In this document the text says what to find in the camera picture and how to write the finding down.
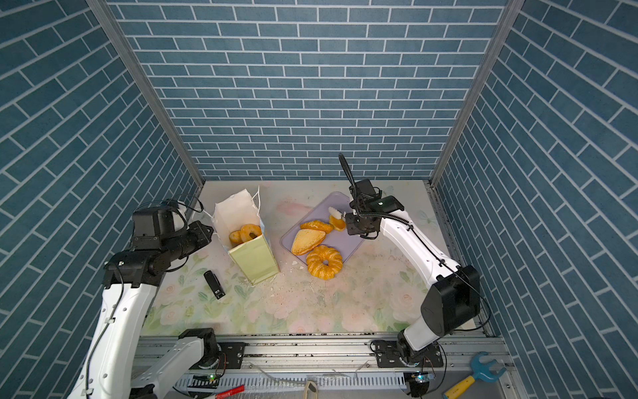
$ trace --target pastry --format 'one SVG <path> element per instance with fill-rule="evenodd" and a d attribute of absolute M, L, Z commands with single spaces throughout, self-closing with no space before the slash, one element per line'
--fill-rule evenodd
<path fill-rule="evenodd" d="M 323 280 L 330 280 L 341 271 L 343 258 L 336 249 L 320 245 L 308 254 L 306 263 L 311 275 Z"/>
<path fill-rule="evenodd" d="M 301 227 L 302 229 L 313 229 L 313 230 L 325 231 L 326 234 L 328 234 L 334 229 L 332 225 L 329 225 L 328 223 L 323 223 L 321 220 L 313 220 L 312 222 L 302 223 L 302 225 L 299 227 Z"/>
<path fill-rule="evenodd" d="M 343 219 L 337 219 L 330 215 L 330 225 L 337 231 L 344 231 L 346 229 L 346 222 Z"/>
<path fill-rule="evenodd" d="M 344 231 L 346 229 L 346 222 L 342 219 L 341 212 L 334 209 L 332 206 L 328 208 L 330 213 L 330 224 L 337 231 Z"/>
<path fill-rule="evenodd" d="M 295 236 L 290 250 L 293 255 L 303 255 L 321 244 L 325 238 L 325 231 L 313 229 L 301 229 Z"/>
<path fill-rule="evenodd" d="M 228 238 L 230 238 L 230 243 L 233 244 L 233 246 L 237 246 L 243 243 L 243 241 L 241 241 L 241 234 L 239 230 L 230 233 L 228 235 Z"/>
<path fill-rule="evenodd" d="M 247 224 L 243 225 L 239 230 L 241 241 L 247 243 L 248 241 L 257 238 L 262 235 L 262 229 L 258 225 Z"/>

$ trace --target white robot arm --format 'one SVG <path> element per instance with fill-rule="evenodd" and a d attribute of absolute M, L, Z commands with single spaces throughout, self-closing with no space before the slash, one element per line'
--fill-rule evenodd
<path fill-rule="evenodd" d="M 406 364 L 423 360 L 429 345 L 478 315 L 479 274 L 462 267 L 430 241 L 412 222 L 403 205 L 393 196 L 382 198 L 370 180 L 355 182 L 348 162 L 339 154 L 350 181 L 352 213 L 345 215 L 348 234 L 375 239 L 388 237 L 408 257 L 426 283 L 421 318 L 399 333 L 397 349 Z"/>
<path fill-rule="evenodd" d="M 211 242 L 212 228 L 186 225 L 174 201 L 133 213 L 128 250 L 105 264 L 98 324 L 80 375 L 69 394 L 73 399 L 162 399 L 194 364 L 219 361 L 212 328 L 188 329 L 172 350 L 131 380 L 133 357 L 146 313 L 170 263 Z"/>

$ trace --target paper bag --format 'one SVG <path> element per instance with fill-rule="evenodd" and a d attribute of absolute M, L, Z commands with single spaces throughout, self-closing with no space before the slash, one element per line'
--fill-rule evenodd
<path fill-rule="evenodd" d="M 258 197 L 261 207 L 259 189 L 257 189 L 255 196 Z M 276 275 L 279 272 L 279 266 L 274 256 L 272 256 L 266 229 L 263 226 L 262 219 L 259 217 L 259 207 L 255 206 L 253 198 L 248 190 L 244 189 L 231 195 L 223 202 L 215 204 L 212 222 L 219 236 L 219 242 L 221 242 L 224 249 L 232 260 L 239 265 L 248 280 L 252 284 L 257 284 Z M 249 223 L 260 226 L 262 235 L 233 248 L 228 235 Z"/>

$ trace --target donut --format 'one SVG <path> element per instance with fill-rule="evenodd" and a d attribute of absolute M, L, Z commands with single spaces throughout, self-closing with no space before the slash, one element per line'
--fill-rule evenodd
<path fill-rule="evenodd" d="M 248 241 L 257 238 L 262 235 L 262 229 L 258 225 L 247 224 L 243 225 L 239 230 L 241 241 L 247 243 Z"/>
<path fill-rule="evenodd" d="M 228 238 L 230 238 L 230 243 L 233 246 L 237 246 L 243 243 L 243 241 L 241 241 L 241 235 L 239 234 L 239 230 L 233 231 L 232 233 L 230 233 L 228 235 Z"/>
<path fill-rule="evenodd" d="M 330 280 L 341 271 L 343 258 L 339 251 L 329 246 L 320 245 L 312 250 L 306 257 L 308 271 L 314 277 Z"/>

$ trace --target table surface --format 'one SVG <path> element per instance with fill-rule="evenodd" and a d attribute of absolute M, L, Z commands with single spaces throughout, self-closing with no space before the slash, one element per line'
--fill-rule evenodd
<path fill-rule="evenodd" d="M 373 183 L 384 195 L 394 195 L 416 225 L 447 253 L 422 181 Z M 255 194 L 258 186 L 260 215 L 280 273 L 252 286 L 213 236 L 212 243 L 192 255 L 182 269 L 166 275 L 142 335 L 175 336 L 200 327 L 242 335 L 400 331 L 420 317 L 427 289 L 388 238 L 364 241 L 328 281 L 312 277 L 279 243 L 329 193 L 348 194 L 347 181 L 209 181 L 200 200 L 212 214 L 216 202 L 244 188 Z M 210 224 L 203 214 L 193 219 Z M 207 270 L 217 275 L 226 292 L 220 300 L 202 276 Z"/>

